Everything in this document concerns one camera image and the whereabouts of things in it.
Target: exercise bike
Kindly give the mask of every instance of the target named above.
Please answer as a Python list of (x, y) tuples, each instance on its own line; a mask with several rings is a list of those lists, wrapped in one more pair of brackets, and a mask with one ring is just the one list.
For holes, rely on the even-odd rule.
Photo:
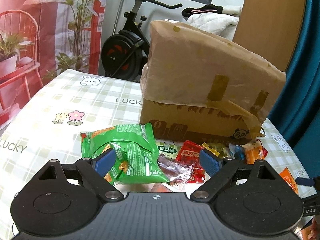
[(124, 13), (127, 20), (123, 30), (110, 36), (103, 44), (101, 60), (106, 77), (132, 81), (138, 74), (141, 74), (143, 66), (147, 63), (150, 43), (140, 29), (147, 17), (141, 16), (141, 22), (135, 22), (142, 2), (151, 2), (168, 9), (182, 7), (181, 3), (169, 6), (155, 0), (135, 0), (131, 12)]

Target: green snack bag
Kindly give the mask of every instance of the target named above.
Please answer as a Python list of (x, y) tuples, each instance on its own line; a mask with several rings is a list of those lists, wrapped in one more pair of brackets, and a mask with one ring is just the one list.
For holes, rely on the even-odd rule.
[(119, 124), (103, 130), (81, 133), (82, 157), (95, 158), (109, 148), (116, 151), (116, 163), (105, 176), (113, 184), (169, 182), (160, 170), (159, 150), (151, 123)]
[(156, 142), (156, 145), (160, 152), (172, 159), (175, 159), (177, 157), (178, 152), (181, 148), (176, 145), (168, 144), (165, 142)]

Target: panda logo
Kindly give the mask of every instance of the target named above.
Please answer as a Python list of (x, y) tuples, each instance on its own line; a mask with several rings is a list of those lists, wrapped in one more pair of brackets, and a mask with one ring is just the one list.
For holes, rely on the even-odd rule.
[(249, 130), (244, 130), (244, 129), (235, 129), (235, 132), (233, 136), (230, 136), (231, 139), (242, 139), (247, 136), (249, 133)]

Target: crosshair logo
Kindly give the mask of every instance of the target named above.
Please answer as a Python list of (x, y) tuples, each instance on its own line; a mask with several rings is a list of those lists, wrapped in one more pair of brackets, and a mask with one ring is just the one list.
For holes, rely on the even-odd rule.
[(153, 198), (153, 199), (155, 199), (155, 200), (158, 200), (158, 199), (160, 199), (160, 198), (162, 198), (162, 197), (159, 196), (159, 195), (153, 195), (151, 198)]

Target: cardboard box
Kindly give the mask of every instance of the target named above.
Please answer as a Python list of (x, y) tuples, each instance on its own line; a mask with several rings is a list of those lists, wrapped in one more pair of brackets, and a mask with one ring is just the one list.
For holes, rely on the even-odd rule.
[(251, 136), (240, 115), (226, 115), (207, 107), (157, 103), (144, 99), (140, 123), (152, 123), (158, 139), (198, 144), (232, 142), (246, 144)]
[(259, 136), (285, 73), (232, 41), (181, 22), (152, 21), (150, 36), (140, 123), (151, 122), (156, 138), (244, 144)]

